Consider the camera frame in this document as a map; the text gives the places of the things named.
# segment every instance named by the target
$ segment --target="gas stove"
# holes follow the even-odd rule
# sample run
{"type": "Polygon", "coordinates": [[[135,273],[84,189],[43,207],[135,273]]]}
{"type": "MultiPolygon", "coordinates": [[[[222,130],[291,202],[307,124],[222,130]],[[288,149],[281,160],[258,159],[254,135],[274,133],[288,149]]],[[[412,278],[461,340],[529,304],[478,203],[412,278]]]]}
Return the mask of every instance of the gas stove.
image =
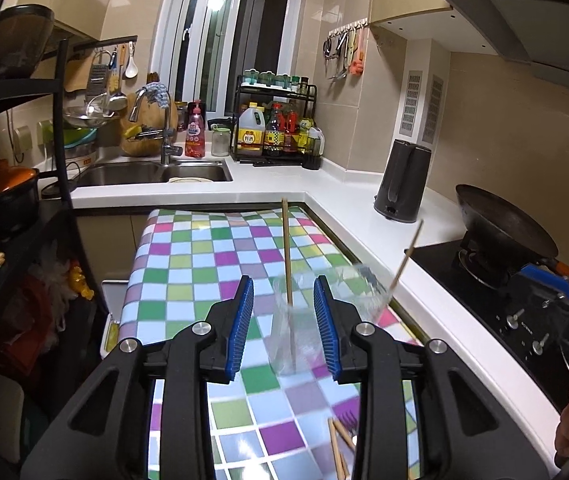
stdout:
{"type": "Polygon", "coordinates": [[[560,412],[568,404],[569,356],[552,336],[543,300],[532,304],[516,270],[495,264],[465,237],[415,248],[411,258],[511,353],[560,412]]]}

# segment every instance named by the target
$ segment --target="table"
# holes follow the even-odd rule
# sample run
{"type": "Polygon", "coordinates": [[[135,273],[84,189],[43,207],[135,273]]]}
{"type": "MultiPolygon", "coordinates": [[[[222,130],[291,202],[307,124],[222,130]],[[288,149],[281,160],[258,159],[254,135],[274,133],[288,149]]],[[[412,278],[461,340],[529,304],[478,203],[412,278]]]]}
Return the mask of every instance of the table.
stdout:
{"type": "MultiPolygon", "coordinates": [[[[299,207],[289,209],[295,272],[350,265],[299,207]]],[[[269,364],[276,298],[284,273],[282,210],[197,213],[158,209],[149,215],[136,253],[120,339],[143,344],[172,338],[206,318],[216,301],[235,295],[243,274],[254,280],[254,311],[240,373],[228,385],[209,384],[210,427],[217,480],[335,478],[327,418],[359,415],[359,387],[334,383],[327,367],[276,376],[269,364]]],[[[389,309],[378,325],[397,340],[416,342],[389,309]]],[[[158,479],[164,382],[156,381],[149,434],[149,478],[158,479]]],[[[408,477],[419,477],[419,446],[410,382],[404,384],[408,477]]],[[[353,466],[353,454],[343,447],[353,466]]]]}

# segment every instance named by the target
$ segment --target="white countertop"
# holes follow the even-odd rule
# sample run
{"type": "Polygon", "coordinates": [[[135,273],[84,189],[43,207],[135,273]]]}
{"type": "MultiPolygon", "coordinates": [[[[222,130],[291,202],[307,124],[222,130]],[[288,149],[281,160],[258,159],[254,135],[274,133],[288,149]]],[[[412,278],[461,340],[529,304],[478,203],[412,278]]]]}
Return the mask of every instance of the white countertop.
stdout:
{"type": "MultiPolygon", "coordinates": [[[[118,160],[129,160],[119,157],[118,160]]],[[[380,174],[344,171],[324,162],[309,171],[283,166],[254,168],[226,159],[232,182],[135,184],[82,187],[72,193],[75,208],[168,206],[216,203],[304,202],[389,285],[416,224],[382,217],[373,209],[380,174]]],[[[424,228],[418,246],[462,238],[458,205],[426,189],[419,217],[424,228]]],[[[553,465],[559,416],[542,391],[503,346],[418,264],[409,261],[395,297],[431,338],[444,339],[487,385],[517,421],[533,446],[553,465]]]]}

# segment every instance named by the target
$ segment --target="wooden chopstick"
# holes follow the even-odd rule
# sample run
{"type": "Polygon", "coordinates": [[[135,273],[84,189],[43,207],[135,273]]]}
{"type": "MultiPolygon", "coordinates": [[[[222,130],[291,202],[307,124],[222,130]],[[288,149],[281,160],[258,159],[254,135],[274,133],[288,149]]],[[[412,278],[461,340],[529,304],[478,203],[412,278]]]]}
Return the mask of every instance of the wooden chopstick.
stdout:
{"type": "Polygon", "coordinates": [[[293,371],[297,370],[295,356],[295,332],[293,330],[293,285],[291,280],[291,241],[289,240],[289,202],[282,199],[282,236],[284,237],[284,279],[286,281],[286,302],[289,305],[289,346],[293,371]]]}
{"type": "Polygon", "coordinates": [[[342,471],[344,471],[344,477],[349,478],[351,474],[349,473],[349,465],[346,463],[346,458],[344,454],[340,453],[340,462],[342,463],[342,471]]]}
{"type": "Polygon", "coordinates": [[[328,434],[331,436],[331,448],[333,448],[333,461],[335,462],[337,480],[344,480],[344,469],[342,465],[341,453],[337,447],[337,435],[335,434],[335,425],[333,424],[333,418],[327,418],[327,424],[328,434]]]}
{"type": "Polygon", "coordinates": [[[344,442],[346,442],[346,445],[351,448],[351,451],[355,451],[355,444],[353,443],[353,439],[351,438],[349,432],[346,431],[346,428],[344,427],[344,424],[342,424],[340,419],[334,418],[333,425],[335,426],[337,432],[342,437],[342,440],[344,440],[344,442]]]}
{"type": "Polygon", "coordinates": [[[400,282],[400,276],[402,275],[402,272],[404,272],[404,268],[407,266],[408,259],[411,257],[411,254],[413,254],[413,250],[415,249],[415,243],[417,242],[417,238],[420,236],[420,231],[422,230],[423,225],[424,225],[424,220],[420,220],[420,224],[418,224],[417,226],[415,235],[413,235],[413,240],[411,240],[411,245],[408,247],[407,252],[405,253],[405,257],[402,260],[402,263],[397,268],[397,273],[395,274],[395,278],[393,278],[393,282],[389,287],[389,295],[391,297],[393,297],[393,292],[395,291],[397,284],[400,282]]]}

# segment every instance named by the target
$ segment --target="metal screw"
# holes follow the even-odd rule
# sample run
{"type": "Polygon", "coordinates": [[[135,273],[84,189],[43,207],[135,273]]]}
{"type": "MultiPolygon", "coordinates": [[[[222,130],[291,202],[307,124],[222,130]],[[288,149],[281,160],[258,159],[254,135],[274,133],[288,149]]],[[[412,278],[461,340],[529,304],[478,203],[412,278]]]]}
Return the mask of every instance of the metal screw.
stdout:
{"type": "Polygon", "coordinates": [[[506,316],[506,323],[509,326],[509,328],[515,330],[517,327],[519,327],[520,324],[518,323],[518,319],[522,317],[522,314],[524,314],[524,309],[518,310],[512,316],[506,316]]]}
{"type": "Polygon", "coordinates": [[[544,352],[544,345],[546,344],[546,342],[548,340],[549,340],[549,334],[545,334],[544,338],[542,338],[542,341],[534,341],[533,342],[533,351],[537,355],[542,355],[542,352],[544,352]]]}
{"type": "Polygon", "coordinates": [[[130,354],[136,348],[138,348],[138,342],[132,338],[125,339],[120,343],[120,350],[126,352],[127,354],[130,354]]]}
{"type": "Polygon", "coordinates": [[[444,354],[449,349],[442,339],[432,339],[429,341],[429,348],[434,354],[444,354]]]}
{"type": "Polygon", "coordinates": [[[372,335],[375,332],[375,327],[371,323],[358,323],[355,327],[355,331],[360,335],[372,335]]]}
{"type": "Polygon", "coordinates": [[[206,321],[198,321],[191,327],[196,335],[207,335],[211,331],[211,325],[206,321]]]}

